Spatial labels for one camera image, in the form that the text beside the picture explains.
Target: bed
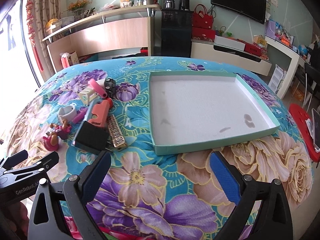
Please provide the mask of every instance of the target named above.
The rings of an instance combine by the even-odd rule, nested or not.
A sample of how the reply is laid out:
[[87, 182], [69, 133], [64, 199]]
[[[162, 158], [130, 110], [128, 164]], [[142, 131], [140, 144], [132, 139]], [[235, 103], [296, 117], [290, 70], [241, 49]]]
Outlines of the bed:
[[[84, 63], [64, 69], [43, 85], [10, 129], [6, 154], [26, 149], [29, 158], [21, 166], [36, 163], [48, 151], [41, 143], [58, 123], [61, 106], [84, 107], [78, 92], [94, 78], [116, 80], [114, 107], [128, 148], [112, 153], [112, 166], [95, 200], [87, 208], [97, 224], [117, 239], [213, 239], [234, 208], [209, 166], [212, 149], [179, 155], [156, 156], [150, 137], [148, 80], [152, 71], [213, 71], [239, 74], [261, 97], [280, 122], [267, 137], [218, 149], [242, 174], [259, 181], [282, 181], [292, 214], [311, 192], [313, 170], [300, 132], [282, 101], [255, 74], [218, 62], [175, 57], [133, 57]], [[199, 88], [199, 93], [209, 93]], [[79, 174], [95, 155], [60, 141], [59, 163], [48, 175], [51, 182]], [[242, 233], [248, 236], [259, 202]], [[66, 216], [68, 207], [63, 206]]]

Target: red stool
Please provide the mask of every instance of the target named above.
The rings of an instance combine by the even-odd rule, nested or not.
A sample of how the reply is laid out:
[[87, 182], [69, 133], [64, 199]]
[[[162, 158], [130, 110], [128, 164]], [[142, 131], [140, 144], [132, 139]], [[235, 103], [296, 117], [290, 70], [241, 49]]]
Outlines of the red stool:
[[300, 130], [300, 133], [302, 135], [302, 138], [304, 139], [304, 142], [307, 145], [307, 150], [309, 152], [309, 156], [311, 160], [318, 163], [320, 153], [316, 153], [315, 147], [313, 146], [313, 139], [310, 136], [310, 133], [306, 124], [307, 119], [311, 120], [310, 116], [305, 110], [303, 110], [299, 105], [296, 105], [296, 104], [290, 105], [289, 112], [292, 115], [294, 121], [296, 122]]

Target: stain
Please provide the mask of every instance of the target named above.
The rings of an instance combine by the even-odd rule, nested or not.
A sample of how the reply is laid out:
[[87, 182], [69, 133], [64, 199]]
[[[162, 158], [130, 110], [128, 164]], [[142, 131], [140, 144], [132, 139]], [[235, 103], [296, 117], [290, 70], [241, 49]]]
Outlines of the stain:
[[249, 122], [251, 122], [251, 121], [252, 121], [251, 116], [250, 116], [250, 115], [248, 115], [248, 114], [245, 114], [245, 115], [244, 115], [244, 119], [245, 119], [245, 120], [247, 120], [247, 121], [249, 121]]
[[254, 122], [249, 122], [247, 120], [244, 121], [245, 124], [249, 127], [249, 128], [255, 128], [256, 126], [254, 125]]
[[229, 130], [229, 129], [231, 129], [231, 127], [223, 128], [223, 129], [221, 129], [221, 130], [219, 131], [219, 133], [223, 133], [223, 132], [225, 132], [226, 130]]
[[163, 123], [171, 125], [170, 122], [167, 119], [162, 119], [161, 124], [163, 124]]

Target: metal screw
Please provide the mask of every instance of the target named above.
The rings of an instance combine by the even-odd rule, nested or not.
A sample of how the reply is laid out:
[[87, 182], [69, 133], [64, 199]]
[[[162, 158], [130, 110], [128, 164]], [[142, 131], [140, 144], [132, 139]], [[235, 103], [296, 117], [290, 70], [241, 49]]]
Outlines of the metal screw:
[[244, 177], [244, 180], [246, 180], [246, 181], [251, 181], [252, 180], [252, 177], [249, 174], [246, 174], [243, 177]]
[[39, 180], [40, 185], [44, 186], [47, 183], [47, 179], [46, 178], [42, 178]]
[[281, 185], [281, 180], [279, 180], [279, 179], [275, 179], [274, 182], [275, 182], [277, 185]]
[[78, 175], [71, 175], [70, 177], [69, 177], [69, 180], [70, 181], [76, 181], [78, 179]]

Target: curtain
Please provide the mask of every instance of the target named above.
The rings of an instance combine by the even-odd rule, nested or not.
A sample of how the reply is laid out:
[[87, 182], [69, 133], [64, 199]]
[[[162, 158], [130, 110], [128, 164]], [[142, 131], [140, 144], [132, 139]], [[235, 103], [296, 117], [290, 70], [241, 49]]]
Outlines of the curtain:
[[[53, 76], [55, 70], [47, 50], [49, 41], [42, 41], [42, 39], [46, 36], [45, 25], [47, 22], [53, 18], [60, 19], [60, 0], [28, 0], [28, 2], [29, 1], [33, 3], [31, 11], [33, 15], [32, 26], [35, 30], [34, 39], [36, 40], [34, 46], [38, 47], [38, 55], [35, 55], [35, 57], [38, 57], [38, 60], [43, 67], [43, 71], [47, 73], [46, 76], [48, 76], [48, 74]], [[61, 35], [57, 35], [53, 37], [53, 41], [61, 37]]]

